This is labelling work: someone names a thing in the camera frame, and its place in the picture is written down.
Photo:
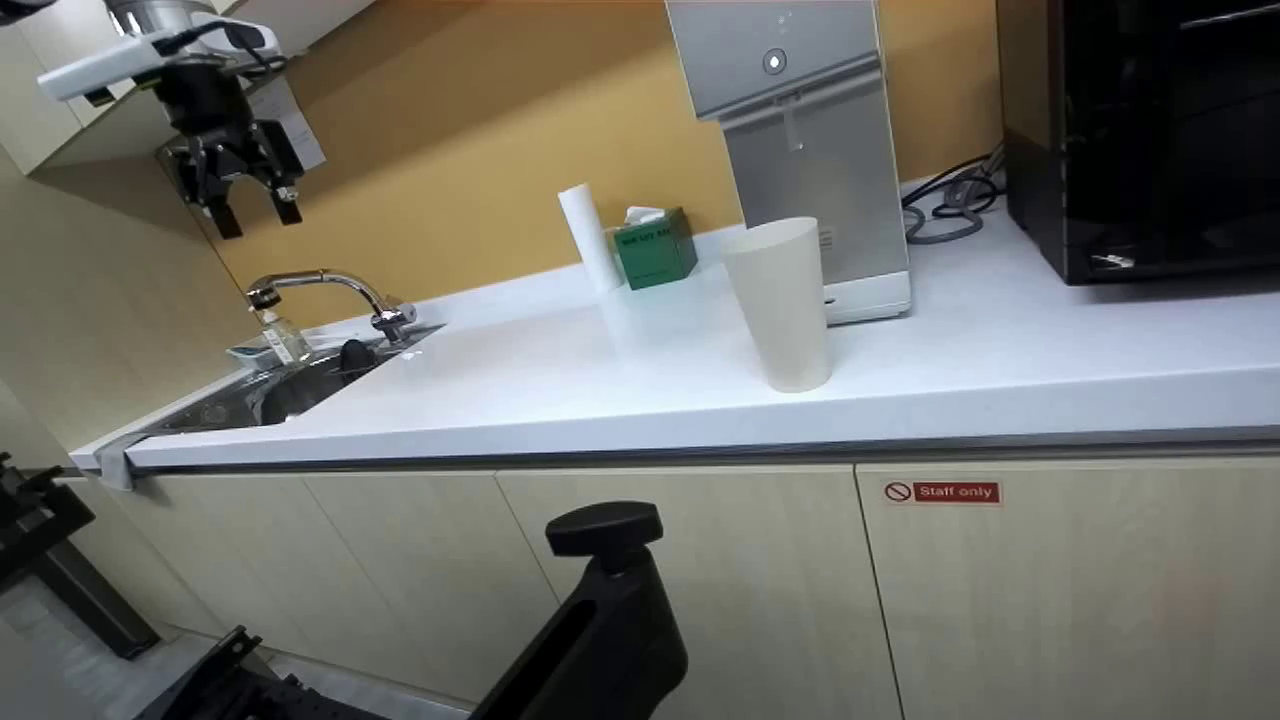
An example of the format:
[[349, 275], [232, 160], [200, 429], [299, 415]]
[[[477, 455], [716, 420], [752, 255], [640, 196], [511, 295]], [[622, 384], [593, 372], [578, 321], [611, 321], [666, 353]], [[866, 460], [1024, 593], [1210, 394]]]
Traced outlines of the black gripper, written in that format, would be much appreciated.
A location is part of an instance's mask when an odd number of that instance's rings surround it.
[[215, 65], [172, 65], [160, 73], [155, 102], [168, 107], [179, 145], [168, 154], [179, 194], [202, 205], [219, 239], [245, 237], [228, 202], [235, 177], [270, 194], [278, 224], [299, 224], [299, 160], [276, 121], [257, 121], [235, 78]]

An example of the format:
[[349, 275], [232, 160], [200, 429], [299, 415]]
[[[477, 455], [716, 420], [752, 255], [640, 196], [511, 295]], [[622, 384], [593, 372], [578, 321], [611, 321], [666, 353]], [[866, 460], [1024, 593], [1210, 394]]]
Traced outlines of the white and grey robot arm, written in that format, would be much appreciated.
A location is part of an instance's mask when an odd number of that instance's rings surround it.
[[120, 46], [67, 62], [37, 78], [52, 102], [105, 105], [112, 86], [132, 82], [151, 93], [177, 140], [164, 148], [177, 194], [223, 239], [241, 237], [228, 202], [235, 181], [257, 181], [278, 224], [299, 224], [303, 160], [278, 121], [247, 105], [257, 78], [282, 70], [278, 37], [258, 20], [235, 20], [208, 0], [105, 0], [125, 34]]

